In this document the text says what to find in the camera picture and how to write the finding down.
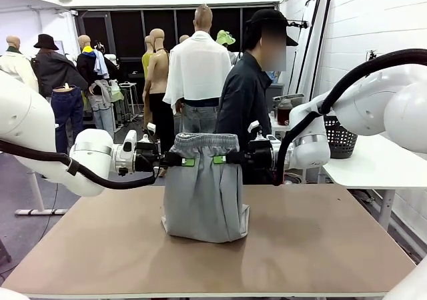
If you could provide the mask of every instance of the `white jacket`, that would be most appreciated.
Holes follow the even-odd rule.
[[[5,55],[0,57],[0,70],[8,73],[16,80],[23,82],[37,93],[39,92],[37,78],[26,56],[6,51]]]
[[[209,33],[196,31],[171,50],[163,101],[175,112],[175,103],[181,98],[220,98],[231,69],[228,50],[216,43]]]

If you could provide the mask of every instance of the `gray sweatpants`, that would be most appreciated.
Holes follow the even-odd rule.
[[[168,234],[214,243],[248,234],[249,206],[242,204],[242,168],[214,163],[214,156],[238,150],[236,135],[177,135],[170,151],[186,158],[190,165],[194,159],[194,166],[167,171],[162,221]]]

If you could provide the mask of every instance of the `black jacket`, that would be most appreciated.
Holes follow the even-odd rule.
[[[63,87],[65,83],[87,90],[87,82],[74,64],[58,52],[38,53],[31,60],[31,66],[39,81],[39,92],[44,97],[50,97],[53,89]]]
[[[93,71],[95,68],[96,56],[91,54],[86,55],[84,53],[79,54],[77,57],[77,70],[81,76],[86,80],[89,86],[95,82],[95,80],[102,80],[103,77]],[[110,60],[104,57],[105,65],[107,66],[108,74],[110,79],[115,79],[117,75],[117,67]]]
[[[272,84],[256,59],[245,52],[230,71],[224,84],[216,122],[216,133],[233,133],[239,138],[240,151],[250,140],[248,127],[258,120],[263,135],[272,133],[266,103],[266,89]]]

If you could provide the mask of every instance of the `gray jeans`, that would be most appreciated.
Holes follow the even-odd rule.
[[[181,132],[214,133],[218,107],[184,105],[181,112]]]
[[[167,171],[162,221],[169,235],[223,243],[248,234],[249,207],[242,203],[242,168],[218,163],[219,156],[238,150],[237,135],[176,136],[170,151],[186,158],[188,164]]]
[[[96,129],[106,130],[114,140],[114,117],[111,107],[93,111],[93,120],[95,121]]]

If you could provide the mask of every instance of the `plastic basket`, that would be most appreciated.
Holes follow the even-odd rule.
[[[324,120],[331,158],[347,159],[351,157],[358,136],[345,129],[335,116],[325,116]]]

